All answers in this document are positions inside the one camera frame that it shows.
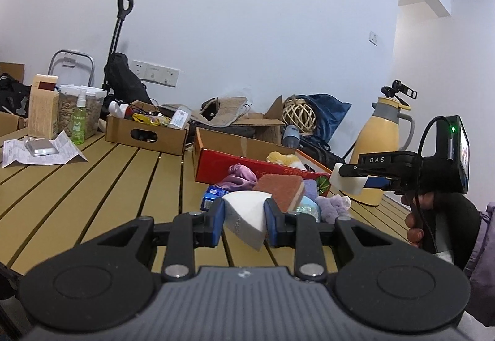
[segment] green spray bottle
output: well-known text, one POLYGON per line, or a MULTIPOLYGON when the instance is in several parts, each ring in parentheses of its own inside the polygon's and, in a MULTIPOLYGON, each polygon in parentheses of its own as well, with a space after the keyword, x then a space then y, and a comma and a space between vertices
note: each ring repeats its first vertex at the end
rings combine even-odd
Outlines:
POLYGON ((72 113, 72 142, 84 143, 84 131, 86 128, 86 90, 83 88, 77 97, 77 104, 72 113))

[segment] brown sponge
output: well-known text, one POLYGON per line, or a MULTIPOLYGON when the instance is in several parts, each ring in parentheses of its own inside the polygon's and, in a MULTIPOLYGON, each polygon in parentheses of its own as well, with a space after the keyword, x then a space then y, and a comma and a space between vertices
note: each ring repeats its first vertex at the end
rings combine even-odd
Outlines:
POLYGON ((297 175, 272 175, 261 177, 253 190, 271 193, 281 212, 294 210, 304 196, 304 182, 297 175))

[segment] blue velvet cloth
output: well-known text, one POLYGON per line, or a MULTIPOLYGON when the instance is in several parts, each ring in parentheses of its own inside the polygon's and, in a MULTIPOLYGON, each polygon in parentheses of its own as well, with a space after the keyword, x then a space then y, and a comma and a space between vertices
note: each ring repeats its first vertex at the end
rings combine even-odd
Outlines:
POLYGON ((305 100, 316 114, 316 129, 313 136, 306 137, 317 145, 327 144, 351 107, 348 102, 340 102, 329 94, 296 96, 305 100))

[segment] rattan ball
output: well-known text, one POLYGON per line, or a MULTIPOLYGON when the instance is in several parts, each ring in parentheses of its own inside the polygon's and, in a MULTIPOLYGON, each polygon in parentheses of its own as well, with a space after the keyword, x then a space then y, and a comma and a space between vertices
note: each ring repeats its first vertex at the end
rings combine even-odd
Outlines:
POLYGON ((284 102, 282 120, 286 125, 296 126, 301 134, 313 134, 316 128, 316 115, 305 100, 289 97, 284 102))

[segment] green liquid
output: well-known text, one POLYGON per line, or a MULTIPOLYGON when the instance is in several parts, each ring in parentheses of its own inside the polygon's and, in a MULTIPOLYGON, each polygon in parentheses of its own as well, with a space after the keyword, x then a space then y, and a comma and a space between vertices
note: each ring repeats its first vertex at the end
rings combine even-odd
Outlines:
POLYGON ((72 114, 72 142, 84 143, 84 130, 86 127, 86 107, 76 107, 72 114))

